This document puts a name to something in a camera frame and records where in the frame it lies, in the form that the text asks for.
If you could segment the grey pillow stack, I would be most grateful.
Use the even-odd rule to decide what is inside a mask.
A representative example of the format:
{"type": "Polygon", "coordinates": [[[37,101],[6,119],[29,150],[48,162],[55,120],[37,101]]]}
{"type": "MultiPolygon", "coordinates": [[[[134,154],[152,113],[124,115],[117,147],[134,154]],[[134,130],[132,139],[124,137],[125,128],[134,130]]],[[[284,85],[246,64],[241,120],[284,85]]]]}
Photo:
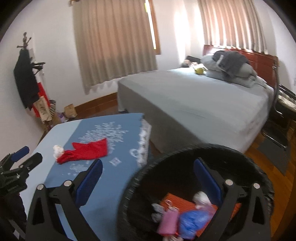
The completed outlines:
{"type": "Polygon", "coordinates": [[[259,77],[256,71],[248,63],[238,62],[237,58],[233,58],[236,63],[228,63],[226,67],[222,66],[225,55],[215,61],[213,55],[205,55],[201,59],[201,63],[206,70],[206,76],[224,82],[241,85],[247,88],[252,88],[254,85],[260,85],[264,88],[267,87],[267,82],[259,77]]]}

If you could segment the pink paper piece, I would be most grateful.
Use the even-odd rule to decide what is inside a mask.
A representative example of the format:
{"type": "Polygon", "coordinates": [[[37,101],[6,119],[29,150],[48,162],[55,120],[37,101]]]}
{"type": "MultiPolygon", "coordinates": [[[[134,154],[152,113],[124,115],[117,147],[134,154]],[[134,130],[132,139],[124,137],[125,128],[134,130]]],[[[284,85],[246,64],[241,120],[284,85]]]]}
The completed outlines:
{"type": "Polygon", "coordinates": [[[162,236],[174,235],[177,231],[179,220],[178,209],[168,209],[163,214],[157,233],[162,236]]]}

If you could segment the left beige curtain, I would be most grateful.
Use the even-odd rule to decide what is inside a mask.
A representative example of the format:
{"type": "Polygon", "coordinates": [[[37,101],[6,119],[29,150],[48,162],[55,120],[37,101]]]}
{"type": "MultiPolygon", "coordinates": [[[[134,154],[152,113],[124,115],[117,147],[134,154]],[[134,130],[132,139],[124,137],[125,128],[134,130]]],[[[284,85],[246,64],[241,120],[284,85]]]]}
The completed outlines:
{"type": "Polygon", "coordinates": [[[157,70],[145,1],[70,1],[84,92],[157,70]]]}

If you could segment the red hanging bag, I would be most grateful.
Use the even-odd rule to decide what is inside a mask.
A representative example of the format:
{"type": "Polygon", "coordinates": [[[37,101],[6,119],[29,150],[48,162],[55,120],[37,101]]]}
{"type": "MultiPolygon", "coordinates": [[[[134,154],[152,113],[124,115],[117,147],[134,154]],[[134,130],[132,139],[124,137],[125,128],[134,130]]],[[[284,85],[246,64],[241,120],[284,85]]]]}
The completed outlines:
{"type": "Polygon", "coordinates": [[[36,115],[36,117],[40,118],[41,121],[51,121],[52,117],[50,114],[50,103],[48,100],[48,97],[46,95],[46,92],[43,88],[43,85],[41,82],[37,83],[39,92],[38,96],[39,99],[33,103],[33,110],[36,115]]]}

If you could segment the grey covered bed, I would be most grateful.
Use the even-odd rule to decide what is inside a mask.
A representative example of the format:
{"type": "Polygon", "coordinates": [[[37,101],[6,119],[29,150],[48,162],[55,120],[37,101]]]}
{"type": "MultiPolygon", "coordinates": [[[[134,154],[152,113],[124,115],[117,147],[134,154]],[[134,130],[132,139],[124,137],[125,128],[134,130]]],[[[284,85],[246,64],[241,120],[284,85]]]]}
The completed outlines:
{"type": "Polygon", "coordinates": [[[267,121],[273,88],[197,75],[189,68],[129,75],[118,82],[119,111],[143,113],[162,153],[191,144],[219,144],[245,152],[267,121]]]}

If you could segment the dark floor mat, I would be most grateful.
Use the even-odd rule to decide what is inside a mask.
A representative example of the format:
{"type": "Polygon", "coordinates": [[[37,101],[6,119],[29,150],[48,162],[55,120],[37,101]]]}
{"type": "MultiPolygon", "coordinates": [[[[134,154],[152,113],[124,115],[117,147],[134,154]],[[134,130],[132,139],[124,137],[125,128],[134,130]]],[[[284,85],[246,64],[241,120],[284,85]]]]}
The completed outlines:
{"type": "Polygon", "coordinates": [[[283,174],[286,174],[290,161],[290,145],[283,149],[269,139],[265,139],[257,148],[283,174]]]}

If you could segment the grey tissue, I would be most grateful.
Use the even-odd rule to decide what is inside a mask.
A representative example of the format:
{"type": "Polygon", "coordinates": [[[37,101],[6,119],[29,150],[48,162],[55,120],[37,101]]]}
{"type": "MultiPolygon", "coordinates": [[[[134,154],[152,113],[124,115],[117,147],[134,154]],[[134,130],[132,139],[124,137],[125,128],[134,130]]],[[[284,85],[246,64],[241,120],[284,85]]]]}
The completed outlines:
{"type": "Polygon", "coordinates": [[[152,220],[155,223],[159,223],[163,217],[163,214],[165,212],[165,209],[163,206],[157,204],[157,203],[153,203],[152,207],[154,209],[154,212],[152,213],[152,220]]]}

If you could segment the black bag behind bed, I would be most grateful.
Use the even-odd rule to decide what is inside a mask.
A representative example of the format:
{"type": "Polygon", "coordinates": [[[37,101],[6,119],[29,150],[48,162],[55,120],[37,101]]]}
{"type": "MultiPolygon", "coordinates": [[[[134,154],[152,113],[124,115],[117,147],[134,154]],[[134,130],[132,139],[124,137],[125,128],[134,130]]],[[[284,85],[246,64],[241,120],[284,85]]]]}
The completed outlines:
{"type": "Polygon", "coordinates": [[[194,65],[198,65],[201,63],[201,59],[200,58],[196,58],[193,56],[187,56],[185,58],[185,60],[183,61],[183,63],[181,64],[182,68],[189,68],[192,67],[194,65]]]}

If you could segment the white tissue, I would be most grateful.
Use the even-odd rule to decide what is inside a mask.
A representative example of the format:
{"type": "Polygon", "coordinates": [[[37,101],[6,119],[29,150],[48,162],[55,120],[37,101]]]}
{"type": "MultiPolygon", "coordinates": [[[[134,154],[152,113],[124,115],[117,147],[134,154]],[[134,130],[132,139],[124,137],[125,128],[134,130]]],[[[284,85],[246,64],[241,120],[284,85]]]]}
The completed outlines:
{"type": "Polygon", "coordinates": [[[203,191],[199,191],[194,195],[193,202],[196,204],[196,206],[211,205],[208,196],[203,191]]]}
{"type": "Polygon", "coordinates": [[[61,157],[64,154],[64,148],[60,145],[55,145],[53,146],[53,157],[55,159],[58,159],[59,157],[61,157]]]}

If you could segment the yellow green plush toy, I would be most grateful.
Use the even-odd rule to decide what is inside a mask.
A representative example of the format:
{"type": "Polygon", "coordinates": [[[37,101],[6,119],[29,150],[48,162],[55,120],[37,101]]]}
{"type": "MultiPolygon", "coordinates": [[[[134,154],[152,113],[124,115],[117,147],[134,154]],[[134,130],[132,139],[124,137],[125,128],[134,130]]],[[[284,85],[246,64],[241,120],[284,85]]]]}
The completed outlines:
{"type": "Polygon", "coordinates": [[[197,75],[205,75],[207,70],[205,68],[196,68],[195,69],[195,74],[197,75]]]}

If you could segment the beige curtain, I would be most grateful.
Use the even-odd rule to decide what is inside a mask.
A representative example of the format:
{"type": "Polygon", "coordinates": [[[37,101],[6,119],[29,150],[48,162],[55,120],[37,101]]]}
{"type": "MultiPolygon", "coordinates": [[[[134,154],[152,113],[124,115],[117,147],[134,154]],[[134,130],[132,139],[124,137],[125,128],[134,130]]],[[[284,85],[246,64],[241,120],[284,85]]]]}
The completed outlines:
{"type": "Polygon", "coordinates": [[[145,1],[70,1],[84,92],[157,70],[145,1]]]}
{"type": "Polygon", "coordinates": [[[267,54],[259,14],[253,1],[198,1],[206,45],[267,54]]]}

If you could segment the blue plastic bag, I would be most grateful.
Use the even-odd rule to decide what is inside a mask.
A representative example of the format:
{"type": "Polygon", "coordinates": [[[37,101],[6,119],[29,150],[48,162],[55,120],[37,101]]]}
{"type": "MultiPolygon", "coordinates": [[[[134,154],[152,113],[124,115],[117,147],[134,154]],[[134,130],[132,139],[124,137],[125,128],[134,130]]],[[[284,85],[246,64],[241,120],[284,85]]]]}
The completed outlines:
{"type": "Polygon", "coordinates": [[[185,240],[193,240],[199,237],[213,218],[215,212],[215,209],[195,209],[182,213],[179,217],[179,236],[185,240]]]}

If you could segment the black trash bin with bag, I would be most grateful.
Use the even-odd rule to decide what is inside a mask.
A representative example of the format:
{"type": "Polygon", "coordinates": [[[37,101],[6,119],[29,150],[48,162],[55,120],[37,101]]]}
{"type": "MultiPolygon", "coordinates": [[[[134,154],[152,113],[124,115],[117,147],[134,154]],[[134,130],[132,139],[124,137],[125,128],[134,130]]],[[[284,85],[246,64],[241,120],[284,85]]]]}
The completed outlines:
{"type": "Polygon", "coordinates": [[[266,173],[234,149],[199,144],[149,161],[131,178],[118,207],[118,240],[161,240],[158,226],[152,220],[152,204],[161,202],[167,193],[188,201],[198,191],[205,192],[194,172],[194,161],[198,158],[223,179],[230,179],[239,186],[246,188],[258,183],[267,202],[270,224],[274,190],[266,173]]]}

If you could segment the red sock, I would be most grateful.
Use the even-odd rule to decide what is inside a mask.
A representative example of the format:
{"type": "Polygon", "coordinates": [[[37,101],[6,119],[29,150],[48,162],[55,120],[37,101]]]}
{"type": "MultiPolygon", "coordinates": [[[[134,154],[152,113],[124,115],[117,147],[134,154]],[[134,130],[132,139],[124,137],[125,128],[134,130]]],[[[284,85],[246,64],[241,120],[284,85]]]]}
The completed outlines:
{"type": "Polygon", "coordinates": [[[95,160],[108,155],[107,138],[96,142],[72,143],[72,150],[65,150],[64,153],[57,158],[58,164],[64,164],[70,161],[95,160]]]}

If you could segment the black office chair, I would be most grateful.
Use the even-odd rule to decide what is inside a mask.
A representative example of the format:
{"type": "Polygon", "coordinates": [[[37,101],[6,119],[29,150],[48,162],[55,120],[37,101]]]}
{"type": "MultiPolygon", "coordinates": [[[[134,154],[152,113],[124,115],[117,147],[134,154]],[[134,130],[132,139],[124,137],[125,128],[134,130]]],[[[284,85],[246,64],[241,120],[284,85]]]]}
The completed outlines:
{"type": "Polygon", "coordinates": [[[295,121],[295,93],[280,84],[278,62],[273,64],[274,98],[266,124],[261,134],[274,144],[286,150],[291,121],[295,121]]]}

